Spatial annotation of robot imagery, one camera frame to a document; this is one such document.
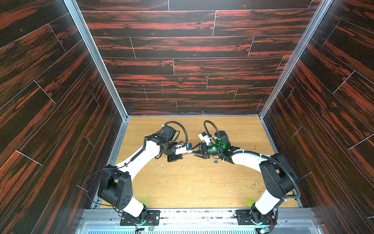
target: black motor joint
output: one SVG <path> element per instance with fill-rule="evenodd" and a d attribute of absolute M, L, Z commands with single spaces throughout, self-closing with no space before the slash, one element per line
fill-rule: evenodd
<path fill-rule="evenodd" d="M 173 140 L 175 133 L 177 131 L 170 127 L 164 126 L 162 131 L 158 134 L 150 135 L 148 140 L 155 142 L 157 145 L 160 146 L 160 152 L 163 154 L 169 154 L 172 151 L 172 148 L 177 144 L 176 142 L 171 144 L 170 142 Z"/>
<path fill-rule="evenodd" d="M 211 156 L 218 156 L 223 161 L 233 163 L 231 155 L 238 147 L 232 146 L 229 141 L 229 136 L 225 131 L 219 131 L 214 134 L 214 143 L 207 146 L 204 143 L 200 143 L 199 150 L 195 154 L 200 158 L 210 158 Z"/>

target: white robotic arm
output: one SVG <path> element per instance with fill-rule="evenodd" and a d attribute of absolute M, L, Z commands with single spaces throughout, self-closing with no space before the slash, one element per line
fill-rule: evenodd
<path fill-rule="evenodd" d="M 133 153 L 130 157 L 125 159 L 123 162 L 120 162 L 117 164 L 117 167 L 121 167 L 119 170 L 123 172 L 129 172 L 129 175 L 131 176 L 131 181 L 134 180 L 135 176 L 138 174 L 138 172 L 154 157 L 160 154 L 160 146 L 156 144 L 156 142 L 153 141 L 147 141 L 147 144 L 145 146 L 145 150 L 137 156 L 134 161 L 131 163 L 131 166 L 123 167 L 124 165 L 127 165 L 130 163 L 130 160 L 132 157 L 134 157 L 135 154 L 137 154 L 142 147 L 140 147 L 135 153 Z M 132 197 L 130 202 L 127 204 L 125 208 L 122 210 L 124 212 L 129 213 L 130 215 L 134 217 L 138 217 L 140 213 L 142 212 L 144 208 L 144 205 L 135 197 Z"/>
<path fill-rule="evenodd" d="M 214 138 L 206 128 L 206 122 L 215 127 Z M 173 140 L 176 130 L 167 126 L 169 123 L 175 123 L 182 127 L 186 135 L 186 143 L 176 143 Z M 191 144 L 187 144 L 188 137 L 184 127 L 175 121 L 167 122 L 157 133 L 145 136 L 141 148 L 123 162 L 116 166 L 108 165 L 108 170 L 103 171 L 98 196 L 109 202 L 113 207 L 130 214 L 134 221 L 141 224 L 145 220 L 147 207 L 133 197 L 132 180 L 152 158 L 164 153 L 168 156 L 168 162 L 173 162 L 182 159 L 183 153 L 194 152 L 197 157 L 204 159 L 217 155 L 223 161 L 244 165 L 262 173 L 266 190 L 260 199 L 252 205 L 249 217 L 254 225 L 261 225 L 267 219 L 271 219 L 272 223 L 275 224 L 277 213 L 274 211 L 279 205 L 286 198 L 300 197 L 297 188 L 298 176 L 284 156 L 277 154 L 268 156 L 239 149 L 231 146 L 227 134 L 224 131 L 218 131 L 212 122 L 205 121 L 204 127 L 207 133 L 202 133 L 199 136 L 204 143 L 199 143 L 194 148 Z M 297 192 L 296 196 L 286 195 L 293 189 Z"/>
<path fill-rule="evenodd" d="M 169 123 L 181 126 L 186 135 L 187 142 L 188 136 L 184 127 L 175 121 L 167 122 L 160 131 L 150 136 L 145 136 L 143 146 L 130 157 L 116 166 L 107 165 L 107 170 L 102 172 L 98 196 L 109 202 L 113 207 L 133 216 L 138 223 L 144 221 L 147 207 L 133 197 L 132 181 L 136 174 L 152 158 L 162 153 L 168 156 L 168 162 L 173 162 L 182 159 L 183 153 L 192 152 L 190 144 L 175 142 L 176 139 L 174 139 L 174 136 L 176 130 L 167 126 Z"/>

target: black bracket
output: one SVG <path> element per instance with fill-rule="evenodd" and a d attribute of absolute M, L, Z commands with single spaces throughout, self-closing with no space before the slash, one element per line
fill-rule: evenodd
<path fill-rule="evenodd" d="M 158 226 L 160 223 L 160 212 L 159 210 L 147 210 L 143 224 L 138 224 L 132 215 L 124 212 L 119 224 L 120 226 L 152 226 L 153 223 L 153 226 Z"/>
<path fill-rule="evenodd" d="M 181 154 L 175 154 L 175 150 L 168 154 L 168 162 L 175 162 L 179 159 L 183 159 L 183 156 Z"/>
<path fill-rule="evenodd" d="M 251 221 L 251 210 L 236 210 L 235 218 L 239 225 L 256 225 Z"/>

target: dark wood grain wall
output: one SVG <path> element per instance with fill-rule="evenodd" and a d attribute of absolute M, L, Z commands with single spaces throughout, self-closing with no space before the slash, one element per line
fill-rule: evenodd
<path fill-rule="evenodd" d="M 63 0 L 0 14 L 0 232 L 73 233 L 122 119 Z"/>
<path fill-rule="evenodd" d="M 312 0 L 77 0 L 130 115 L 258 114 Z"/>
<path fill-rule="evenodd" d="M 330 234 L 374 233 L 373 10 L 335 0 L 264 118 Z"/>

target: wooden floor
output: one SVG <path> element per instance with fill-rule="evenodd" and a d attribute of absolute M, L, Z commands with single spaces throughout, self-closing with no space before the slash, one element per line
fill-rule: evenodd
<path fill-rule="evenodd" d="M 274 151 L 258 117 L 132 117 L 123 140 L 119 163 L 143 144 L 145 135 L 157 132 L 167 121 L 178 121 L 188 133 L 188 142 L 200 142 L 204 120 L 226 131 L 233 146 L 272 155 Z M 208 126 L 213 134 L 214 128 Z M 184 140 L 181 133 L 179 140 Z M 222 208 L 249 207 L 265 190 L 260 172 L 222 160 L 201 159 L 192 154 L 167 162 L 163 155 L 152 159 L 133 180 L 134 197 L 148 208 Z M 281 207 L 297 207 L 288 199 Z"/>

